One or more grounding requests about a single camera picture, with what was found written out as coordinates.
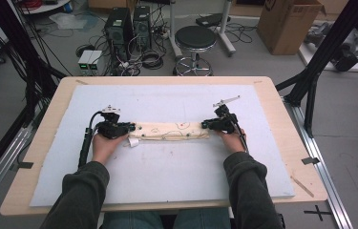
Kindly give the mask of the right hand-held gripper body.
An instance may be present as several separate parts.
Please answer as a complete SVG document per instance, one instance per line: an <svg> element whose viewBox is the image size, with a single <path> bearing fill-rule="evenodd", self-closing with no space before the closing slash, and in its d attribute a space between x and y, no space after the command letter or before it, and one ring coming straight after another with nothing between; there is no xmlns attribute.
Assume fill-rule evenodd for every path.
<svg viewBox="0 0 358 229"><path fill-rule="evenodd" d="M237 95L232 98L221 99L218 103L214 104L213 107L216 108L215 114L217 118L214 119L210 127L213 130L225 131L228 134L233 134L240 131L238 124L238 119L235 114L231 114L227 104L229 102L239 99L240 96Z"/></svg>

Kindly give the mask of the cream cloth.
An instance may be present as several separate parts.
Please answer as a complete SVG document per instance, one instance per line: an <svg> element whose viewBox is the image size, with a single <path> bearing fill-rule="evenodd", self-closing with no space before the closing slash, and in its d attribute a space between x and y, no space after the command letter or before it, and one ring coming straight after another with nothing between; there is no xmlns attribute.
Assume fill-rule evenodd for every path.
<svg viewBox="0 0 358 229"><path fill-rule="evenodd" d="M124 147L136 147L140 141L183 141L210 136L198 122L137 122Z"/></svg>

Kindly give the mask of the person's left hand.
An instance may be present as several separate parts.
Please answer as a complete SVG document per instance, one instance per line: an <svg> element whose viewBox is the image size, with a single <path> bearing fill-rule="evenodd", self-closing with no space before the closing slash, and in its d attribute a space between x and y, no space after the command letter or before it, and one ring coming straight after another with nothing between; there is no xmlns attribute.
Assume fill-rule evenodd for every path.
<svg viewBox="0 0 358 229"><path fill-rule="evenodd" d="M110 156L116 151L117 147L127 139L127 135L123 135L114 139L109 139L101 134L96 134L93 138L93 157L92 161L96 161L105 165Z"/></svg>

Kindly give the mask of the white foam board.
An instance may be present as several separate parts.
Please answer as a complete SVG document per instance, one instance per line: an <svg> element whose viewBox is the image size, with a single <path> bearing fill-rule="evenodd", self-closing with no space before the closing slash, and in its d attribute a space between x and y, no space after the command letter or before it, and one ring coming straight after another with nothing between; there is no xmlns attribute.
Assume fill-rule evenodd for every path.
<svg viewBox="0 0 358 229"><path fill-rule="evenodd" d="M179 141L123 142L107 164L106 203L167 203L226 200L228 183L222 163L227 152L211 133L192 139L184 128L214 117L215 105L228 100L247 136L250 154L267 168L273 198L292 198L294 188L252 85L82 85L74 89L53 144L46 155L31 205L50 206L61 193L62 179L77 169L84 131L100 122L97 111L120 110L123 122L172 123Z"/></svg>

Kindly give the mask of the white power supply box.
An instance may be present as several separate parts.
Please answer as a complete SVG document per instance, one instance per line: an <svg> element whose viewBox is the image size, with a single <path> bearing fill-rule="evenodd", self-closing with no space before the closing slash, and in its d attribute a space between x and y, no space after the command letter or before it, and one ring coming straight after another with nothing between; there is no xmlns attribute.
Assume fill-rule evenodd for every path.
<svg viewBox="0 0 358 229"><path fill-rule="evenodd" d="M90 75L101 75L104 69L102 51L92 51L88 61Z"/></svg>
<svg viewBox="0 0 358 229"><path fill-rule="evenodd" d="M86 50L81 54L78 60L78 66L83 75L87 75L89 73L89 62L91 55L92 51Z"/></svg>

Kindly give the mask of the black round stool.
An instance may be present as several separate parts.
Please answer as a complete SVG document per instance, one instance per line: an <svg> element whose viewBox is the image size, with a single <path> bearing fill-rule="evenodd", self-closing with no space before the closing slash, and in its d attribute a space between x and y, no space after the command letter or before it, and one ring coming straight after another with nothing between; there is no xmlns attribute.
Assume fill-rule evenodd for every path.
<svg viewBox="0 0 358 229"><path fill-rule="evenodd" d="M189 56L180 58L173 69L173 74L185 76L210 76L213 74L210 63L201 58L202 52L211 50L217 42L213 31L201 26L187 26L175 34L175 43L182 51L190 52Z"/></svg>

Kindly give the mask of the person's left leg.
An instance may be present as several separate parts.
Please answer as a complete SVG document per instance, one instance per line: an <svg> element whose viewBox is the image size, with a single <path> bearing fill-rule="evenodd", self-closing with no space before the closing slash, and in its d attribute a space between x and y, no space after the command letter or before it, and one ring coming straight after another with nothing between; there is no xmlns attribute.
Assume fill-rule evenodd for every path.
<svg viewBox="0 0 358 229"><path fill-rule="evenodd" d="M156 212L112 212L104 215L102 229L163 229L163 224Z"/></svg>

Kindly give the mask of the person's leg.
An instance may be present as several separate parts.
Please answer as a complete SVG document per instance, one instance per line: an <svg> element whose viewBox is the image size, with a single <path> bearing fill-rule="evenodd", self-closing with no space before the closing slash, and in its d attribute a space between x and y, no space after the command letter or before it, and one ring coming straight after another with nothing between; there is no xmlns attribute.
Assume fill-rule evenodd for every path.
<svg viewBox="0 0 358 229"><path fill-rule="evenodd" d="M231 229L227 208L180 210L173 229Z"/></svg>
<svg viewBox="0 0 358 229"><path fill-rule="evenodd" d="M163 224L156 212L112 212L104 215L102 229L163 229Z"/></svg>

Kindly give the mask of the person's right leg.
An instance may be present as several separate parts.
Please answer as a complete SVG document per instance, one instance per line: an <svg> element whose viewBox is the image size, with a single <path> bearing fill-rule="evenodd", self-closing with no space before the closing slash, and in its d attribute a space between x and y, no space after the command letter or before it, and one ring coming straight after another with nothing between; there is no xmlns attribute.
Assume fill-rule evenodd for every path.
<svg viewBox="0 0 358 229"><path fill-rule="evenodd" d="M173 229L231 229L227 208L180 210Z"/></svg>

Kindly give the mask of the large black computer tower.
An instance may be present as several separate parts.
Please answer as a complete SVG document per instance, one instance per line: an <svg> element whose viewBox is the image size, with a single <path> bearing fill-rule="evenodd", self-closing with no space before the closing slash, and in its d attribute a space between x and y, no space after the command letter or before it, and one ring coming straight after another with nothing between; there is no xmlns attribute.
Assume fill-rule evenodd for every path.
<svg viewBox="0 0 358 229"><path fill-rule="evenodd" d="M134 38L131 13L128 8L113 8L104 26L110 46L121 60L131 58L130 41Z"/></svg>

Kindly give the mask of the thin wooden stick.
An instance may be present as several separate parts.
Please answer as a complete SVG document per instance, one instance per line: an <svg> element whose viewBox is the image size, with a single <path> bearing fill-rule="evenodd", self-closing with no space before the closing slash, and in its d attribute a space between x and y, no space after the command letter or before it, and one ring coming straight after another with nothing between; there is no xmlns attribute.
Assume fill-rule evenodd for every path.
<svg viewBox="0 0 358 229"><path fill-rule="evenodd" d="M309 196L311 196L312 198L314 198L314 194L306 187L303 185L303 183L298 180L297 178L291 176L291 179L298 185L300 186Z"/></svg>

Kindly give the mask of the black flat device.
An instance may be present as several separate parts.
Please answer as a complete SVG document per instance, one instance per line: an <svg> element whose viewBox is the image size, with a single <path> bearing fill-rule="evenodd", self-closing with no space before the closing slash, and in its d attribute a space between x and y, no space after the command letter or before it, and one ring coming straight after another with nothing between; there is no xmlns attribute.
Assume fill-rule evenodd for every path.
<svg viewBox="0 0 358 229"><path fill-rule="evenodd" d="M221 25L222 13L213 13L207 16L200 16L196 19L196 24L205 28L217 27Z"/></svg>

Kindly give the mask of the clear plastic sheet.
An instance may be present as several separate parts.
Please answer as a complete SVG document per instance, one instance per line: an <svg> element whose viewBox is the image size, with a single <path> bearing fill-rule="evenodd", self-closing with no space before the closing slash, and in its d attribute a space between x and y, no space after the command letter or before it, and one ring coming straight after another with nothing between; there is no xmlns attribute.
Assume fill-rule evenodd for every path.
<svg viewBox="0 0 358 229"><path fill-rule="evenodd" d="M89 13L71 14L59 12L49 17L60 30L83 30L87 31L93 28L98 18Z"/></svg>

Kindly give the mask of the brown cardboard box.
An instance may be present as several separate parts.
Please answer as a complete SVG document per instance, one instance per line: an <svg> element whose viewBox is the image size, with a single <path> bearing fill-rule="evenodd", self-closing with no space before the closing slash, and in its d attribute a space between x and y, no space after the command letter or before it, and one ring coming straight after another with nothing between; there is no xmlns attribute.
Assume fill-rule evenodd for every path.
<svg viewBox="0 0 358 229"><path fill-rule="evenodd" d="M318 0L265 0L257 33L271 54L296 54L323 9Z"/></svg>

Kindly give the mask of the black metal frame stand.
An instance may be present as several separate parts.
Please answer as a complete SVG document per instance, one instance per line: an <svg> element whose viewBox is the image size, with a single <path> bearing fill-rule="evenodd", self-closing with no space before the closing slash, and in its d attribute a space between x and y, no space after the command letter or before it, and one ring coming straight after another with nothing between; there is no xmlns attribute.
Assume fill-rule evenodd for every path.
<svg viewBox="0 0 358 229"><path fill-rule="evenodd" d="M284 97L285 102L293 107L300 107L302 99L307 96L304 129L310 138L313 138L312 120L319 77L357 24L358 0L348 0L329 34L313 54L306 67L300 73L275 86L277 91L293 86L291 92Z"/></svg>

